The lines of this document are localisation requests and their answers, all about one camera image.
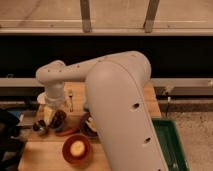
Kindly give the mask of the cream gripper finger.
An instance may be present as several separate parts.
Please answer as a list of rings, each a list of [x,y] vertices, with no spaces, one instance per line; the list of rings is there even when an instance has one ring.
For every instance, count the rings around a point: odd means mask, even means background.
[[[50,123],[52,122],[54,115],[55,115],[55,110],[52,109],[49,106],[45,106],[43,114],[44,114],[44,122],[47,126],[49,126]]]

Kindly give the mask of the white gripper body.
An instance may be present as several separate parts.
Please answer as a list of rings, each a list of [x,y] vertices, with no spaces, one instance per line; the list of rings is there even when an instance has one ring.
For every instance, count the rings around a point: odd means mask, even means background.
[[[56,83],[46,85],[45,102],[48,106],[58,108],[64,102],[64,84]]]

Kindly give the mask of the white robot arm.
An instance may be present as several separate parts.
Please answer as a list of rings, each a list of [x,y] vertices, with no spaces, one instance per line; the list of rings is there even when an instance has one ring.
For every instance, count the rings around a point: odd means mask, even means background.
[[[150,62],[138,51],[70,66],[56,60],[36,71],[49,106],[63,103],[66,81],[85,83],[89,111],[112,171],[168,171],[144,98],[150,77]]]

